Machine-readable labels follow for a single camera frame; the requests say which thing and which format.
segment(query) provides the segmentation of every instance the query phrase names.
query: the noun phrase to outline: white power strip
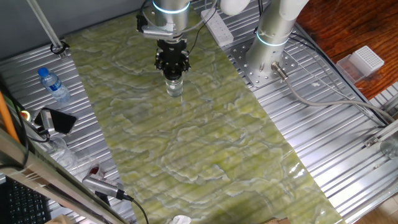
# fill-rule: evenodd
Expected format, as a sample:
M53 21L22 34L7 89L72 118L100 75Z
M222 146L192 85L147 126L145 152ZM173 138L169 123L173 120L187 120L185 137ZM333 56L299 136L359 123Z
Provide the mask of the white power strip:
M203 10L200 15L206 22L211 15L213 15L213 13L214 9L207 9ZM216 12L214 16L206 23L206 26L220 47L231 44L234 41L234 36L232 36L232 33L229 31L218 12Z

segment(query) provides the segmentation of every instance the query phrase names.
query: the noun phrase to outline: green marble-patterned mat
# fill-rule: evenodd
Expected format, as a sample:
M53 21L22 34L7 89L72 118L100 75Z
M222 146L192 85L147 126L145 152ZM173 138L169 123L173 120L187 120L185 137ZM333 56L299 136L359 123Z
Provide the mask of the green marble-patterned mat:
M176 215L193 223L344 222L207 29L182 97L171 98L154 68L156 41L136 31L134 16L67 42L125 189L151 224ZM190 14L190 25L198 20Z

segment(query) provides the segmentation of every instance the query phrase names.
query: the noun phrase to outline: mounting plate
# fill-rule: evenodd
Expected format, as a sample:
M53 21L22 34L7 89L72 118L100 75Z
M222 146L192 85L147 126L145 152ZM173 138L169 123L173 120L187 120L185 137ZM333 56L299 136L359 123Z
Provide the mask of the mounting plate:
M235 62L239 65L245 76L250 79L251 83L255 87L260 88L280 77L276 73L265 75L264 72L253 71L248 67L246 52L250 49L252 42L253 40L248 40L242 44L231 47L231 55L235 58ZM287 74L296 70L298 66L296 61L285 53L282 53L282 60L279 62L279 65Z

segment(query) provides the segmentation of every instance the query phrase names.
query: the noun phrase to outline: black phone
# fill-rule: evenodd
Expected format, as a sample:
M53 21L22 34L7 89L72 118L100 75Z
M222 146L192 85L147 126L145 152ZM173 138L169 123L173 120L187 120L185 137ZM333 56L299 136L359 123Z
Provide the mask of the black phone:
M77 122L77 117L65 114L50 108L42 108L42 110L49 110L54 124L54 129L58 133L69 134ZM43 126L43 120L40 113L36 116L34 123Z

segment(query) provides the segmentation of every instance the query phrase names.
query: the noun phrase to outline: black keyboard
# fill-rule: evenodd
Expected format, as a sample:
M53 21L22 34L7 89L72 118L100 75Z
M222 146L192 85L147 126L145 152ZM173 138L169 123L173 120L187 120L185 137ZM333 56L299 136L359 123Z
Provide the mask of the black keyboard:
M15 180L0 184L1 223L44 224L50 220L47 199Z

